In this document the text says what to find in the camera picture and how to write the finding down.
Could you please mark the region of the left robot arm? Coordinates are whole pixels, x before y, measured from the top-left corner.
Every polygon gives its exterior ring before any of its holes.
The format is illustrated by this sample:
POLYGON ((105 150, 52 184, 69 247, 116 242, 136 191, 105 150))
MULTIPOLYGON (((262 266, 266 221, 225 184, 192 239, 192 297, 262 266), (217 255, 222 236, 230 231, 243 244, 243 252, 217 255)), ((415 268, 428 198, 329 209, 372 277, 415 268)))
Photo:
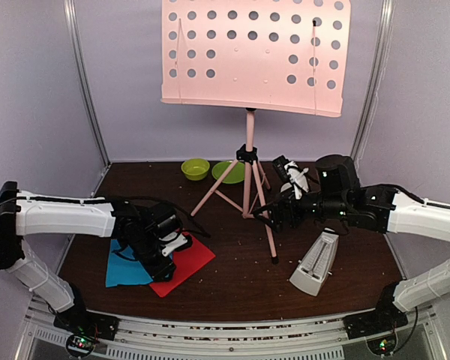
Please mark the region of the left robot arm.
POLYGON ((88 311, 79 289, 38 258, 25 237, 41 233, 115 239, 121 251, 131 249, 155 282, 172 280, 172 254, 190 243, 175 209, 164 202, 147 208, 123 199, 41 196, 19 190, 15 181, 5 182, 0 189, 0 270, 49 305, 55 326, 90 341, 113 340, 119 321, 88 311))

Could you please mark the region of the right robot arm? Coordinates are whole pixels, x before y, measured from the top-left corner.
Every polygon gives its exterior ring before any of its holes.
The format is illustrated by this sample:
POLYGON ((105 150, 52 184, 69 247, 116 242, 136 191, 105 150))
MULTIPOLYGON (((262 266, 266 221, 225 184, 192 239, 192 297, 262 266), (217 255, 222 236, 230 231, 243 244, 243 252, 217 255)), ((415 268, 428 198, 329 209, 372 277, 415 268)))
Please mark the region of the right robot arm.
MULTIPOLYGON (((363 186, 353 159, 341 154, 321 157, 315 163, 318 191, 299 185, 303 172, 280 156, 273 167, 290 188, 253 211, 272 230, 284 224, 297 227, 305 219, 337 220, 345 227, 374 233, 406 233, 450 242, 450 204, 431 202, 396 184, 363 186)), ((450 259, 409 280, 385 286, 374 310, 345 316, 349 339, 391 332, 408 323, 407 313, 450 293, 450 259)))

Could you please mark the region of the blue paper sheet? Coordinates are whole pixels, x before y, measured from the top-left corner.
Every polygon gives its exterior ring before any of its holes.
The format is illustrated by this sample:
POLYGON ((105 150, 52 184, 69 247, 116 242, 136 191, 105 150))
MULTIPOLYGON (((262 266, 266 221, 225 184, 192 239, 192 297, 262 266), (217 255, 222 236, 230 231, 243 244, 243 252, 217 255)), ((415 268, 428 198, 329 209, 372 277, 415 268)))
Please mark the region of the blue paper sheet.
POLYGON ((115 253, 120 248, 119 242, 112 239, 106 267, 106 288, 150 284, 150 275, 139 262, 133 261, 133 251, 127 247, 120 254, 115 253))

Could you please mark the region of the pink music stand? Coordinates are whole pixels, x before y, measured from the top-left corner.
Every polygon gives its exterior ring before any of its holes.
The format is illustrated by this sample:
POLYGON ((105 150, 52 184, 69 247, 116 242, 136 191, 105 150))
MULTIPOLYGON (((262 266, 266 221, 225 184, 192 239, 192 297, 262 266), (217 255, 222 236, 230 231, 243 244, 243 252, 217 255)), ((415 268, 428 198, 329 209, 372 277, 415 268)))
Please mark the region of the pink music stand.
POLYGON ((242 108, 250 218, 270 185, 254 148, 255 112, 337 118, 350 39, 350 1, 163 1, 161 100, 242 108))

